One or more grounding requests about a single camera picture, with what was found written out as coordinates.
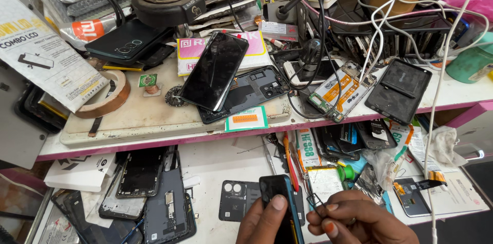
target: green container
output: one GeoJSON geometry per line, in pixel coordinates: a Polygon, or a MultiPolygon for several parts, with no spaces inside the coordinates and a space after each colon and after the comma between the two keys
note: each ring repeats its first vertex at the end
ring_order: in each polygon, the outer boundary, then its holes
{"type": "MultiPolygon", "coordinates": [[[[493,42],[493,33],[487,32],[477,44],[485,42],[493,42]]],[[[493,44],[465,50],[447,65],[445,71],[460,82],[478,82],[493,71],[493,44]]]]}

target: fingernail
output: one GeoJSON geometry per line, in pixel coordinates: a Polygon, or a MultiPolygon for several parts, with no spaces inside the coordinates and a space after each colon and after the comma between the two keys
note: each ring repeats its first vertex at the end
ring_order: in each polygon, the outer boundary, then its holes
{"type": "Polygon", "coordinates": [[[334,210],[336,210],[338,207],[339,207],[339,205],[335,203],[335,204],[329,204],[329,205],[328,205],[328,206],[326,206],[325,208],[326,208],[327,210],[329,210],[329,211],[334,211],[334,210]]]}
{"type": "Polygon", "coordinates": [[[324,231],[331,239],[336,238],[337,234],[339,234],[337,226],[329,219],[322,220],[322,228],[324,228],[324,231]]]}
{"type": "Polygon", "coordinates": [[[281,210],[284,208],[284,204],[286,203],[286,199],[282,195],[276,195],[272,199],[271,203],[275,209],[281,210]]]}

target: camera lens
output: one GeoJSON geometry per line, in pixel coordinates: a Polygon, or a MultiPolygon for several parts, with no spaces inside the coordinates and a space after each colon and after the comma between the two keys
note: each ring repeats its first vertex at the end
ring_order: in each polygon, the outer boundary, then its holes
{"type": "Polygon", "coordinates": [[[130,52],[129,48],[119,48],[118,51],[122,54],[127,54],[130,52]]]}

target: hand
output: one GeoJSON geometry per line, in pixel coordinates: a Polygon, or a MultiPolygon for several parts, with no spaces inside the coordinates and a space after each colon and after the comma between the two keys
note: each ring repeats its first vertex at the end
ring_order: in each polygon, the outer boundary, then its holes
{"type": "Polygon", "coordinates": [[[274,244],[286,209],[287,200],[282,195],[274,196],[265,209],[262,198],[258,198],[243,217],[236,244],[274,244]]]}
{"type": "Polygon", "coordinates": [[[359,190],[338,192],[307,214],[308,230],[333,244],[418,244],[416,234],[359,190]],[[354,224],[348,225],[355,218],[354,224]]]}

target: metal grinding disc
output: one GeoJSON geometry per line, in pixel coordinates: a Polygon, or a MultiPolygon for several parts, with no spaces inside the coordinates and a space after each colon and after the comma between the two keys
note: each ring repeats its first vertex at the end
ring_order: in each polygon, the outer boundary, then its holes
{"type": "Polygon", "coordinates": [[[178,96],[178,93],[182,89],[181,85],[177,85],[166,93],[166,96],[164,97],[164,100],[166,103],[170,106],[185,106],[188,105],[188,102],[185,102],[184,100],[180,99],[178,96]]]}

